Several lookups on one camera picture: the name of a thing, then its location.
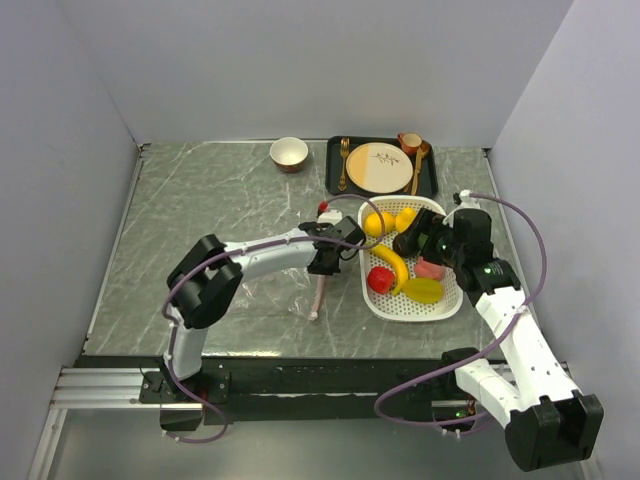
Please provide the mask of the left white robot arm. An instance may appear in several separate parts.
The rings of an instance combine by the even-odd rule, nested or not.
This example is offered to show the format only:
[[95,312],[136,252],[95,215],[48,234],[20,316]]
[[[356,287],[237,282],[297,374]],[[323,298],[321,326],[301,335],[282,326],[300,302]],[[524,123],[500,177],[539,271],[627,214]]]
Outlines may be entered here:
[[172,333],[163,355],[163,390],[184,402],[198,390],[208,329],[227,313],[239,287],[288,269],[331,276],[340,271],[342,252],[359,249],[366,235],[346,216],[335,224],[304,222],[281,235],[249,242],[199,239],[167,277],[162,306]]

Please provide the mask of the yellow lemon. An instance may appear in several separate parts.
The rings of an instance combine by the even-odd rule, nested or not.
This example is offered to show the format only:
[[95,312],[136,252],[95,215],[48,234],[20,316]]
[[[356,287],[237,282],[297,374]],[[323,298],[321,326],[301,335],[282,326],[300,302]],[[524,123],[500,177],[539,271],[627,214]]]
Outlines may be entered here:
[[405,207],[395,217],[395,229],[398,233],[405,232],[417,216],[417,212],[411,207]]

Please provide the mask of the pink food piece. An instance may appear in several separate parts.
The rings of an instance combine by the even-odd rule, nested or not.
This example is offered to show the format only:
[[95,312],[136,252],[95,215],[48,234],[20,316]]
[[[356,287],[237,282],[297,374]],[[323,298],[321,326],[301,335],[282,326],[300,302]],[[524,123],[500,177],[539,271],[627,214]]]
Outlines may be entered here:
[[446,269],[441,265],[418,258],[414,265],[414,274],[417,278],[429,278],[440,281],[446,275]]

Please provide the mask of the clear zip top bag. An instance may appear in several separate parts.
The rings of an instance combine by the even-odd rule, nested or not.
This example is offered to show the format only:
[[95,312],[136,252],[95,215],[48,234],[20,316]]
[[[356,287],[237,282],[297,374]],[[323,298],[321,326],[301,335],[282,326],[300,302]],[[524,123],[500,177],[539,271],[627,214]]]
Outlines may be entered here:
[[291,313],[315,322],[320,318],[328,277],[287,268],[249,280],[241,286],[238,305],[267,313]]

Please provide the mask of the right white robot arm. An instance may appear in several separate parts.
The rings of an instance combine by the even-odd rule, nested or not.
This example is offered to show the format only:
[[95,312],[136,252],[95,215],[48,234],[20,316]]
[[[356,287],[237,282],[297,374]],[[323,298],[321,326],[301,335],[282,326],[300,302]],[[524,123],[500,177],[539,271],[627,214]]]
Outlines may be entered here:
[[499,342],[514,379],[507,381],[476,353],[437,375],[449,398],[470,394],[503,427],[509,453],[523,471],[588,459],[604,418],[595,395],[583,394],[544,339],[511,265],[494,254],[492,221],[478,207],[443,216],[422,208],[393,241],[402,254],[452,269]]

